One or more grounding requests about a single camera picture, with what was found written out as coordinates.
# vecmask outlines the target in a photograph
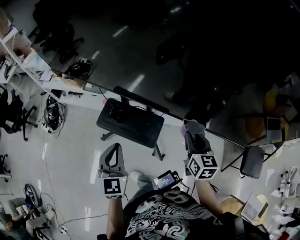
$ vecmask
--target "black graphic t-shirt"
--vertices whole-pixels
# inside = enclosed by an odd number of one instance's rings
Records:
[[[224,226],[212,213],[177,190],[140,196],[125,207],[124,217],[128,240],[226,238]]]

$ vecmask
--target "chair seat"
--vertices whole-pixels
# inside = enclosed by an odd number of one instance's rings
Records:
[[[258,179],[263,168],[264,150],[258,146],[244,150],[240,173]]]

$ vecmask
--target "monitor stand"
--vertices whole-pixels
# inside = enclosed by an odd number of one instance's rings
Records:
[[[121,101],[124,103],[124,106],[126,105],[130,105],[129,104],[129,100],[126,97],[121,96]],[[152,108],[151,107],[146,107],[146,110],[151,112]],[[102,141],[105,141],[108,137],[112,136],[114,133],[113,132],[109,132],[107,134],[103,134],[102,137],[100,138]],[[164,160],[165,154],[161,154],[158,144],[156,143],[154,148],[153,148],[153,153],[152,156],[155,156],[157,154],[158,158],[160,161]]]

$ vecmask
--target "concrete floor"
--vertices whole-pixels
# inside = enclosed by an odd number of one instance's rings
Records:
[[[34,104],[38,107],[33,115],[34,119],[41,118],[40,107],[41,103],[45,105],[45,100],[46,95],[40,97],[35,92],[27,103],[28,106]],[[164,124],[158,145],[166,157],[160,162],[152,156],[151,149],[122,137],[114,135],[104,142],[101,141],[100,137],[106,131],[96,126],[98,116],[98,111],[68,105],[65,126],[56,140],[40,127],[28,127],[28,142],[23,141],[21,132],[8,135],[1,130],[0,153],[8,154],[7,167],[12,172],[12,179],[9,183],[0,181],[0,193],[13,193],[14,197],[24,196],[24,185],[31,183],[38,193],[42,191],[53,197],[52,186],[60,224],[64,222],[63,219],[68,221],[106,214],[108,200],[103,196],[99,184],[98,161],[101,153],[114,143],[120,143],[122,146],[125,169],[128,172],[139,170],[152,179],[167,170],[177,171],[183,176],[182,160],[186,159],[187,155],[180,127]],[[242,151],[239,146],[214,135],[206,136],[220,165],[228,164]],[[224,172],[218,172],[211,183],[217,186],[223,195],[233,194],[243,201],[249,198],[251,192],[266,195],[269,208],[264,225],[272,232],[279,224],[275,222],[274,216],[278,214],[276,209],[281,201],[271,193],[278,188],[280,173],[290,164],[297,166],[300,151],[298,145],[296,142],[294,145],[284,146],[281,154],[270,158],[263,165],[262,174],[257,180],[248,177],[240,179],[238,170],[228,168]],[[266,151],[272,151],[271,146],[267,147]],[[193,186],[193,179],[190,177],[184,178],[184,182]],[[129,199],[137,189],[136,184],[129,179],[126,189]],[[10,198],[0,196],[6,210],[7,200]],[[43,196],[43,200],[44,204],[52,204],[47,196]],[[125,206],[127,200],[123,199],[122,202]],[[106,216],[73,221],[67,224],[67,228],[74,240],[95,239],[96,235],[105,232]],[[54,239],[68,239],[68,236],[57,231],[56,222],[53,223],[49,234]]]

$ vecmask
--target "gray pants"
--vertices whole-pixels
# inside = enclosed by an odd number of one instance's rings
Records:
[[[131,203],[137,197],[154,190],[152,181],[147,176],[139,176],[137,179],[137,185],[140,189],[136,192],[136,194],[133,196],[132,199],[130,199],[128,203]]]
[[[8,201],[9,208],[13,213],[13,218],[19,216],[19,212],[16,208],[26,205],[25,199],[22,197],[14,198]],[[47,221],[44,214],[41,214],[38,218],[28,219],[26,221],[26,230],[31,237],[33,237],[33,229],[36,227],[41,227],[43,223]]]

